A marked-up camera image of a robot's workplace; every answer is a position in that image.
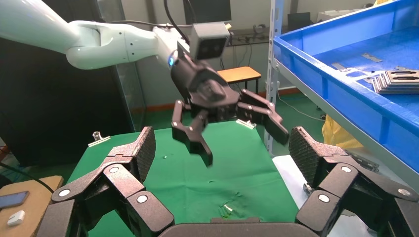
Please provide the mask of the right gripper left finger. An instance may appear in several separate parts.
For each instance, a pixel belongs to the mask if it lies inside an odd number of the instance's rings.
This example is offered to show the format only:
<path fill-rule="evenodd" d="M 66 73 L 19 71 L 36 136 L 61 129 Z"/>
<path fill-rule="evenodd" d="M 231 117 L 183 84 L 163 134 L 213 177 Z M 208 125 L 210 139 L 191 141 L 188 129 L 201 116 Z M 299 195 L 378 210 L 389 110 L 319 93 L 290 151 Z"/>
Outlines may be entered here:
<path fill-rule="evenodd" d="M 152 127 L 113 147 L 96 169 L 52 194 L 37 236 L 86 237 L 112 211 L 137 237 L 157 237 L 173 226 L 173 214 L 144 185 L 155 151 Z"/>

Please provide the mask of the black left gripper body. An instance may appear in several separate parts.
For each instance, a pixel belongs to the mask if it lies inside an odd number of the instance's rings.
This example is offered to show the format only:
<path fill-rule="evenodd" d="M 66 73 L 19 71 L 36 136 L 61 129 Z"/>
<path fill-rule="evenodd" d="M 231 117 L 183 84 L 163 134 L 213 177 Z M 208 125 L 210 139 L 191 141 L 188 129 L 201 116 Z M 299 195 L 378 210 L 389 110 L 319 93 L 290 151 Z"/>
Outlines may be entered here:
<path fill-rule="evenodd" d="M 184 54 L 174 60 L 170 76 L 191 114 L 208 111 L 209 122 L 233 119 L 237 116 L 240 94 L 204 60 L 192 61 Z"/>

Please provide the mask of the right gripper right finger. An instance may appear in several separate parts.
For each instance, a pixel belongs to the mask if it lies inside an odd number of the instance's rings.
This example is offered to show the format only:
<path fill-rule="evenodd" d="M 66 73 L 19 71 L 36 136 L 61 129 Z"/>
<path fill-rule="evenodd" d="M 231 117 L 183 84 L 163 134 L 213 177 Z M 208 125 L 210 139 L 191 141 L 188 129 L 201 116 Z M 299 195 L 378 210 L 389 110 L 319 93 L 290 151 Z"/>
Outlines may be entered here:
<path fill-rule="evenodd" d="M 289 151 L 313 189 L 298 224 L 324 237 L 348 210 L 380 237 L 418 236 L 419 196 L 412 188 L 362 167 L 340 147 L 315 141 L 300 126 L 291 130 Z"/>

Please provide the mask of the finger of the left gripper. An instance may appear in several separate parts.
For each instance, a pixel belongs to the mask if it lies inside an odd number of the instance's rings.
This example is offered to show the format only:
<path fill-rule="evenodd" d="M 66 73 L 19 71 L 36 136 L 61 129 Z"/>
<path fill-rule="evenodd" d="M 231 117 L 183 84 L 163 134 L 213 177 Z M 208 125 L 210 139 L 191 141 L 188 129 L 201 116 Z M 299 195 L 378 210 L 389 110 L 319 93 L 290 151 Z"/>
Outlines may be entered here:
<path fill-rule="evenodd" d="M 213 154 L 204 140 L 202 133 L 208 124 L 208 111 L 199 110 L 192 122 L 185 126 L 182 123 L 183 110 L 192 110 L 190 105 L 177 100 L 174 104 L 171 130 L 172 138 L 183 143 L 190 154 L 196 154 L 201 157 L 206 167 L 212 166 Z"/>
<path fill-rule="evenodd" d="M 289 140 L 289 132 L 282 125 L 282 117 L 276 113 L 275 105 L 265 98 L 243 89 L 236 109 L 237 118 L 262 125 L 278 143 L 285 145 Z"/>

